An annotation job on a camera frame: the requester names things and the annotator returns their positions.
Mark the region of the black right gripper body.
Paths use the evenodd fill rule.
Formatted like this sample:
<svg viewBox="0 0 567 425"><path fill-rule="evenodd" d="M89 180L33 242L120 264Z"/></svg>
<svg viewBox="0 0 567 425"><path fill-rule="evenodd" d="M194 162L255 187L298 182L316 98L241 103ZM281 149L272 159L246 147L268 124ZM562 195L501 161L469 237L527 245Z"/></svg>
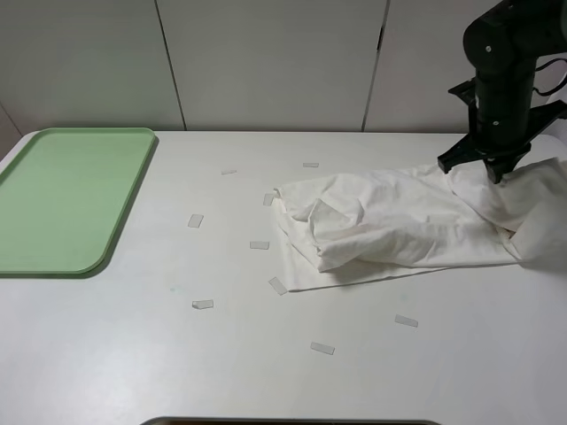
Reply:
<svg viewBox="0 0 567 425"><path fill-rule="evenodd" d="M458 143L441 155L458 155L461 164L483 161L488 158L516 157L517 164L532 148L530 142L516 147L486 147L481 145L471 134L464 136Z"/></svg>

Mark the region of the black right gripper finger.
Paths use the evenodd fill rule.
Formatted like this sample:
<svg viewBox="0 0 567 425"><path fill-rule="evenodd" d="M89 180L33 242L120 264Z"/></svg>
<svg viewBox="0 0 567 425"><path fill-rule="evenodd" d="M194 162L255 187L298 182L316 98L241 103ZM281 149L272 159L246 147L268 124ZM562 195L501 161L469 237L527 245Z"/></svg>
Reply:
<svg viewBox="0 0 567 425"><path fill-rule="evenodd" d="M488 158L485 160L485 168L489 180L498 184L505 174L512 172L517 165L516 157Z"/></svg>
<svg viewBox="0 0 567 425"><path fill-rule="evenodd" d="M438 165L444 174L448 174L450 170L461 164L461 158L458 155L440 155L438 157Z"/></svg>

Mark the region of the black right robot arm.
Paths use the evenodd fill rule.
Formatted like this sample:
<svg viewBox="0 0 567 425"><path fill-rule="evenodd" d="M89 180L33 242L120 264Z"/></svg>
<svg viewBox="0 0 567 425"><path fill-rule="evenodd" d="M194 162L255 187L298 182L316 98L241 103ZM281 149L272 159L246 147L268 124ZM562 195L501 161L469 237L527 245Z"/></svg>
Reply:
<svg viewBox="0 0 567 425"><path fill-rule="evenodd" d="M501 1L465 30L463 48L474 78L450 89L468 107L469 132L438 158L444 174L470 162L485 164L498 183L531 150L532 140L566 117L562 100L534 107L537 61L566 52L564 1Z"/></svg>

